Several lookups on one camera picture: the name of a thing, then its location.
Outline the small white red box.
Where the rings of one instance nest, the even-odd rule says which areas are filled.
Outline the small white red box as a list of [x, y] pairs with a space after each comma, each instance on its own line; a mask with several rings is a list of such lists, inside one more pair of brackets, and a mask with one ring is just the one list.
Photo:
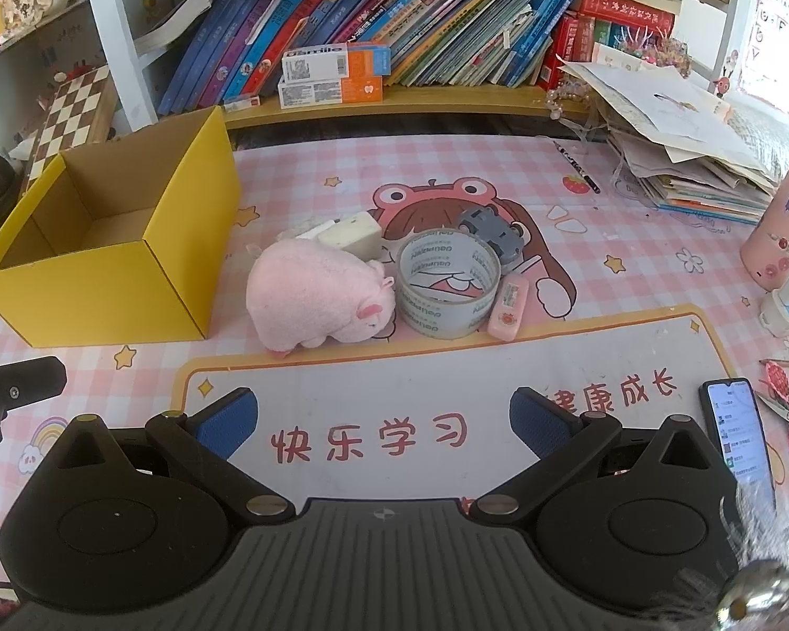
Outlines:
[[260, 97], [258, 94], [245, 94], [224, 102], [224, 109], [229, 111], [229, 113], [237, 113], [238, 111], [245, 111], [259, 106]]

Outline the white sponge block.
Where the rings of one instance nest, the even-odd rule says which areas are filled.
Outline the white sponge block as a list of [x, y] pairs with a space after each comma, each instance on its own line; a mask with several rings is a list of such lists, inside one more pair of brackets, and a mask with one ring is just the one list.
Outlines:
[[342, 249], [362, 261], [377, 261], [382, 255], [383, 231], [367, 211], [340, 218], [316, 237], [323, 245]]

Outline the wooden chessboard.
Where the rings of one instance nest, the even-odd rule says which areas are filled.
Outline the wooden chessboard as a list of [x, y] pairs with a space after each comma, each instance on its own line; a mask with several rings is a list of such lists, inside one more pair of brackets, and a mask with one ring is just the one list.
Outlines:
[[65, 78], [36, 134], [28, 179], [35, 181], [61, 152], [108, 140], [116, 107], [118, 94], [108, 67]]

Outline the upper orange white box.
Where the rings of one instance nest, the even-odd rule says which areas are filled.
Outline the upper orange white box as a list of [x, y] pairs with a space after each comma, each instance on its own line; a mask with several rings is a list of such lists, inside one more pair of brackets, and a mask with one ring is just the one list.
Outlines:
[[285, 83], [386, 77], [390, 70], [390, 48], [376, 43], [301, 47], [290, 50], [282, 57], [282, 80]]

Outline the pink cylindrical cup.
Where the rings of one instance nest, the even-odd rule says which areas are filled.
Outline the pink cylindrical cup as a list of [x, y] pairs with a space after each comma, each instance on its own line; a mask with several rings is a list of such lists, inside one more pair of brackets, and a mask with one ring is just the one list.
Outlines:
[[789, 169], [750, 236], [740, 249], [745, 271], [765, 291], [789, 278]]

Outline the black marker pen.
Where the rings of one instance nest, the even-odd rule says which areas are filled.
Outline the black marker pen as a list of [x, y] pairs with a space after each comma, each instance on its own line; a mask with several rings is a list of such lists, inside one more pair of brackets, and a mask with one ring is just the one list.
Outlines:
[[601, 188], [599, 187], [599, 184], [597, 184], [597, 182], [595, 182], [594, 179], [590, 177], [590, 174], [587, 171], [585, 171], [583, 167], [581, 167], [580, 162], [577, 161], [573, 157], [573, 155], [571, 155], [570, 152], [567, 151], [563, 147], [563, 145], [559, 143], [559, 141], [555, 141], [555, 140], [551, 140], [551, 141], [553, 141], [554, 148], [561, 155], [561, 157], [564, 158], [564, 161], [567, 162], [567, 164], [569, 164], [570, 167], [574, 169], [575, 174], [579, 175], [579, 177], [583, 179], [585, 184], [589, 185], [591, 191], [593, 191], [594, 194], [601, 194]]

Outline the stack of papers and booklets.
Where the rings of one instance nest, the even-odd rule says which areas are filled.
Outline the stack of papers and booklets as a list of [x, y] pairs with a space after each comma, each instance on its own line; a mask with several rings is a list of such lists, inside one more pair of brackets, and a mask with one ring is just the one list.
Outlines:
[[655, 208], [754, 225], [777, 191], [723, 101], [673, 67], [646, 62], [563, 66], [583, 84], [621, 165]]

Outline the lower orange white box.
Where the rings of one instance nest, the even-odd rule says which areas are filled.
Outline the lower orange white box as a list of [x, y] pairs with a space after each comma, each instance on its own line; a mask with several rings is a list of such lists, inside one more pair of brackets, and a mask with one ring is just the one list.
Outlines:
[[340, 106], [340, 104], [380, 103], [383, 100], [383, 78], [348, 77], [318, 82], [280, 82], [279, 103], [289, 108]]

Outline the grey toy car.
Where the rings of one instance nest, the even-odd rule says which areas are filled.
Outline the grey toy car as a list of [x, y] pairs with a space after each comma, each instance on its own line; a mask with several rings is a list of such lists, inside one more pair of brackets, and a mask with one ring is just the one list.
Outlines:
[[524, 238], [494, 208], [477, 205], [466, 209], [460, 214], [459, 228], [493, 249], [505, 272], [516, 268], [523, 259]]

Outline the pink plush pig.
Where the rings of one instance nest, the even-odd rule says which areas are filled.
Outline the pink plush pig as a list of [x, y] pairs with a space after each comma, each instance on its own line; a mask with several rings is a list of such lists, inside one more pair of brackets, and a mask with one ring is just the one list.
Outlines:
[[359, 343], [389, 325], [395, 281], [380, 262], [365, 262], [313, 239], [283, 239], [256, 259], [246, 311], [269, 352], [315, 349], [326, 340]]

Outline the orange white box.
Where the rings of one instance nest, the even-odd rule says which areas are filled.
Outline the orange white box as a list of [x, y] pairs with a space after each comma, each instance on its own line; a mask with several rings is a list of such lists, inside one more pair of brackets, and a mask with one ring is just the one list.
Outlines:
[[279, 103], [289, 108], [340, 106], [340, 104], [380, 103], [383, 100], [383, 78], [348, 77], [318, 82], [280, 82]]
[[290, 50], [282, 57], [282, 80], [285, 83], [386, 77], [390, 70], [390, 48], [376, 43], [301, 47]]

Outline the clear tape roll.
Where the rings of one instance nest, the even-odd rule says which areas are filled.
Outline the clear tape roll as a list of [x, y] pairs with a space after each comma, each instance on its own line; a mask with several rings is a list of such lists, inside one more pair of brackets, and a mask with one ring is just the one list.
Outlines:
[[397, 318], [427, 338], [453, 340], [479, 329], [501, 281], [496, 252], [471, 233], [430, 229], [397, 255]]

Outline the black smartphone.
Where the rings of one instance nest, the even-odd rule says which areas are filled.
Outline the black smartphone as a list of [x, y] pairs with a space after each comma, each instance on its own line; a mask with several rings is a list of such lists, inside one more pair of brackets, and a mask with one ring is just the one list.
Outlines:
[[774, 508], [773, 473], [750, 382], [709, 380], [701, 384], [699, 398], [707, 434], [725, 466], [757, 506]]

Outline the yellow cardboard box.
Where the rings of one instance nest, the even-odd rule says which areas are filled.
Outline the yellow cardboard box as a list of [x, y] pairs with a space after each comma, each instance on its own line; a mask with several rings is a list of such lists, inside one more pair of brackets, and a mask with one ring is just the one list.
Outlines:
[[56, 155], [0, 229], [0, 316], [38, 349], [205, 339], [239, 199], [218, 107]]

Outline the row of leaning books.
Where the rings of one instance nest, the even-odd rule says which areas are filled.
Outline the row of leaning books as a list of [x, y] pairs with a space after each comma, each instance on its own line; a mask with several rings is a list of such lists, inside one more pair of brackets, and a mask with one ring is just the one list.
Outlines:
[[279, 103], [283, 54], [376, 43], [390, 48], [386, 88], [535, 86], [551, 110], [571, 48], [571, 0], [190, 0], [199, 16], [159, 97], [162, 117], [258, 94]]

